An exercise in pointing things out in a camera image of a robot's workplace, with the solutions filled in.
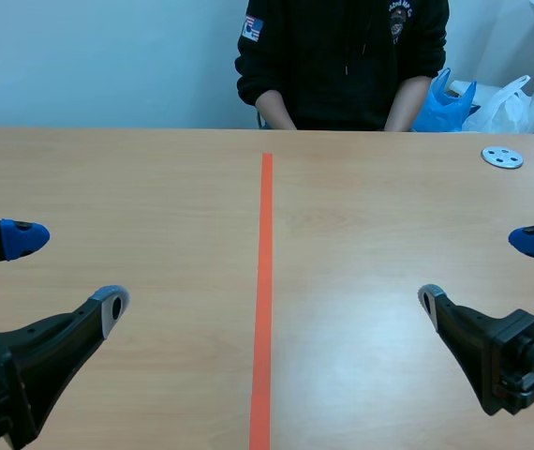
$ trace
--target patch on sleeve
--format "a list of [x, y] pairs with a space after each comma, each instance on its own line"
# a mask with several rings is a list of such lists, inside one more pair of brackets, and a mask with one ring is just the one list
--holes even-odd
[[263, 29], [263, 21], [246, 14], [245, 26], [242, 29], [242, 37], [259, 42], [260, 30]]

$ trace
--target orange tape line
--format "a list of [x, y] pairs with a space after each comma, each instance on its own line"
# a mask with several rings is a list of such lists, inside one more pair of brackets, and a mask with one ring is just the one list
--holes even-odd
[[274, 274], [274, 156], [263, 154], [260, 181], [259, 274], [252, 368], [249, 450], [271, 448], [271, 342]]

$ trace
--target white plastic bag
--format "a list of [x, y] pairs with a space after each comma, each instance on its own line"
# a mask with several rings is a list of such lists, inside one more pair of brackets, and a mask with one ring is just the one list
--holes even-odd
[[529, 80], [531, 78], [526, 75], [500, 89], [467, 118], [463, 131], [495, 134], [529, 132], [531, 97], [521, 90]]

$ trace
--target person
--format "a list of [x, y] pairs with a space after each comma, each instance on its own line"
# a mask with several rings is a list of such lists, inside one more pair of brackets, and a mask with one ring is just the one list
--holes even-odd
[[239, 95], [271, 128], [409, 131], [448, 19], [448, 0], [249, 0]]

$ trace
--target hoodie sleeve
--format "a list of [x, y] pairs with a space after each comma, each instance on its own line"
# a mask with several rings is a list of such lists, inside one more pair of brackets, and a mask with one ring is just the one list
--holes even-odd
[[285, 33], [283, 1], [249, 0], [248, 3], [246, 19], [258, 23], [260, 32], [258, 37], [256, 33], [252, 38], [246, 37], [245, 33], [240, 36], [236, 70], [242, 75], [238, 81], [240, 98], [252, 106], [269, 90], [281, 92]]
[[425, 76], [436, 78], [446, 62], [448, 0], [423, 0], [415, 23], [399, 58], [400, 79]]

